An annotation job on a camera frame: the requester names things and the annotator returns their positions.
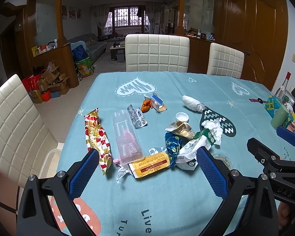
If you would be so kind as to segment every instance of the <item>tablecloth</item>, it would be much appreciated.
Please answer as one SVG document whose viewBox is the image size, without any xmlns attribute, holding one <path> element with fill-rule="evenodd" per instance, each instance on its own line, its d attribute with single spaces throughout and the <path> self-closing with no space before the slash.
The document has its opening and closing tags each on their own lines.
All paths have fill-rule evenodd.
<svg viewBox="0 0 295 236">
<path fill-rule="evenodd" d="M 182 96 L 187 95 L 211 110 L 206 118 L 230 120 L 223 126 L 221 146 L 213 146 L 210 152 L 229 159 L 232 168 L 244 176 L 258 177 L 263 169 L 247 151 L 247 140 L 252 137 L 282 158 L 295 160 L 295 148 L 276 135 L 264 105 L 249 101 L 249 98 L 267 100 L 271 93 L 261 84 L 191 73 L 116 72 L 100 74 L 91 86 L 68 133 L 58 171 L 68 170 L 87 153 L 83 116 L 97 107 L 112 157 L 117 158 L 113 113 L 127 109 L 130 104 L 141 107 L 144 95 L 152 92 L 163 99 L 167 110 L 156 113 L 150 109 L 144 114 L 147 126 L 135 130 L 145 156 L 151 148 L 165 146 L 164 129 L 175 121 L 177 112 L 187 113 L 189 124 L 195 132 L 199 131 L 203 114 L 184 106 Z M 116 183 L 117 170 L 112 164 L 103 176 L 97 168 L 81 196 L 89 212 L 95 213 L 86 214 L 86 220 L 100 235 L 199 235 L 222 202 L 215 196 L 200 166 L 194 171 L 166 168 L 141 179 L 128 174 L 120 184 Z M 235 229 L 245 202 L 243 197 L 227 233 Z"/>
</svg>

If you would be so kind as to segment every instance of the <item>screw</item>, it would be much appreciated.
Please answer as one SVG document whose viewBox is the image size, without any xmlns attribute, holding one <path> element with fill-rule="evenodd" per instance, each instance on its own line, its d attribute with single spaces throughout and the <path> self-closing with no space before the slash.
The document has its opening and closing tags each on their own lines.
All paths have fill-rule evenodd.
<svg viewBox="0 0 295 236">
<path fill-rule="evenodd" d="M 65 171 L 59 171 L 58 173 L 57 173 L 57 177 L 64 177 L 65 176 Z"/>
<path fill-rule="evenodd" d="M 276 174 L 275 174 L 274 172 L 271 172 L 271 173 L 270 173 L 270 177 L 271 177 L 272 179 L 274 179 L 274 178 L 276 178 L 277 176 L 276 176 Z"/>
<path fill-rule="evenodd" d="M 33 180 L 35 179 L 35 177 L 36 177 L 35 175 L 30 175 L 30 176 L 29 176 L 29 180 L 30 180 L 30 181 L 33 181 Z"/>
<path fill-rule="evenodd" d="M 268 176 L 267 176 L 266 174 L 261 174 L 261 178 L 262 178 L 263 180 L 267 180 L 267 179 L 268 179 Z"/>
<path fill-rule="evenodd" d="M 238 172 L 237 170 L 232 170 L 232 171 L 231 171 L 231 174 L 232 174 L 233 176 L 239 176 L 239 172 Z"/>
</svg>

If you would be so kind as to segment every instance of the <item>green cup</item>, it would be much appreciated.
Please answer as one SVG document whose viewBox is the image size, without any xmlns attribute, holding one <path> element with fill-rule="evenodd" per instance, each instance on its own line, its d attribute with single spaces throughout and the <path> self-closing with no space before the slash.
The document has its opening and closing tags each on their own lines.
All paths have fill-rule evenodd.
<svg viewBox="0 0 295 236">
<path fill-rule="evenodd" d="M 277 113 L 271 120 L 271 125 L 274 129 L 277 129 L 278 126 L 281 126 L 285 121 L 286 117 L 289 115 L 289 110 L 284 106 L 281 105 L 278 109 Z"/>
</svg>

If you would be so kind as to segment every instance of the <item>teal woven box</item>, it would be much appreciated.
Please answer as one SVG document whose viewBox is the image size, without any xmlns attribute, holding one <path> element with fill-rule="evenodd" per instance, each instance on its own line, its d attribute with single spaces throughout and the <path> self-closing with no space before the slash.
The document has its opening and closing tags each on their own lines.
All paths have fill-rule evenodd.
<svg viewBox="0 0 295 236">
<path fill-rule="evenodd" d="M 271 118 L 274 117 L 282 102 L 276 96 L 269 96 L 265 109 Z M 282 127 L 286 128 L 292 121 L 294 121 L 293 115 L 289 114 L 286 120 L 283 122 Z"/>
</svg>

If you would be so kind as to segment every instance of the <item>yellow package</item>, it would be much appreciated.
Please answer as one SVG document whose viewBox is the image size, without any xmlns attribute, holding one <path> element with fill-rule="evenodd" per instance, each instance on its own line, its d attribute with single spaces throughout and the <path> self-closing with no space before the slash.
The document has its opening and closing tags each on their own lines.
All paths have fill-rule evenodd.
<svg viewBox="0 0 295 236">
<path fill-rule="evenodd" d="M 155 171 L 169 167 L 168 155 L 164 152 L 153 154 L 142 160 L 129 163 L 129 167 L 135 178 L 140 178 Z"/>
</svg>

